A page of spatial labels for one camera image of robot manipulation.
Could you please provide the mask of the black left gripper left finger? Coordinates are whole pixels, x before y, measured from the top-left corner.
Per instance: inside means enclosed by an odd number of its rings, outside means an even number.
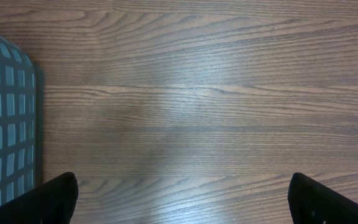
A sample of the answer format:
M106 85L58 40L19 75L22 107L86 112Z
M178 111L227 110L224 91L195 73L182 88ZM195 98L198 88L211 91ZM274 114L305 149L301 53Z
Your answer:
M77 179L66 172L1 205L0 224L70 223L77 199Z

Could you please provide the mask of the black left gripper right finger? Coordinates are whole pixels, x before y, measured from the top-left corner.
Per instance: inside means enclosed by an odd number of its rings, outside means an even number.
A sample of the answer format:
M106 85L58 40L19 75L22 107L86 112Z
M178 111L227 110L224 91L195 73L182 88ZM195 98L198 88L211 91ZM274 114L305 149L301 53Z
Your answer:
M288 188L294 224L358 223L358 203L296 172Z

